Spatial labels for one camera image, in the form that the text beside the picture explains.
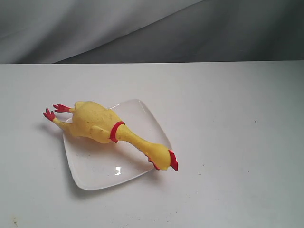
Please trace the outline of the yellow rubber chicken toy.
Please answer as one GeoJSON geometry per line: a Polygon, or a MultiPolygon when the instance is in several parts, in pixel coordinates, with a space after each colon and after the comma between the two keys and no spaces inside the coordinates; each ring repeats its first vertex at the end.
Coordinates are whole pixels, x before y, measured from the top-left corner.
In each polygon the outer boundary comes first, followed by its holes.
{"type": "Polygon", "coordinates": [[[113,110],[93,101],[77,101],[73,108],[62,104],[53,107],[54,111],[47,108],[43,115],[72,136],[90,138],[103,144],[128,142],[141,151],[156,170],[166,171],[169,167],[178,170],[178,162],[171,149],[133,133],[113,110]]]}

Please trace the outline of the white square plate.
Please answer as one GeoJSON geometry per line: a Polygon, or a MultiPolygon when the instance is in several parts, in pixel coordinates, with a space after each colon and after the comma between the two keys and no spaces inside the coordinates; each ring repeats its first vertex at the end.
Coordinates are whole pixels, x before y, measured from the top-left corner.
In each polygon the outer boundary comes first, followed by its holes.
{"type": "MultiPolygon", "coordinates": [[[[133,99],[111,107],[140,137],[172,148],[165,132],[144,102],[133,99]]],[[[63,135],[67,163],[75,184],[83,190],[109,188],[154,170],[148,158],[127,142],[100,144],[63,135]]]]}

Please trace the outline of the grey backdrop cloth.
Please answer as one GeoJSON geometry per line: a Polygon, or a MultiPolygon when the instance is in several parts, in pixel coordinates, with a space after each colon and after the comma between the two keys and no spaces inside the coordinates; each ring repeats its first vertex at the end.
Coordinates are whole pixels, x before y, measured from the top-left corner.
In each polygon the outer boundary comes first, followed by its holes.
{"type": "Polygon", "coordinates": [[[2,64],[304,58],[301,0],[3,0],[2,64]]]}

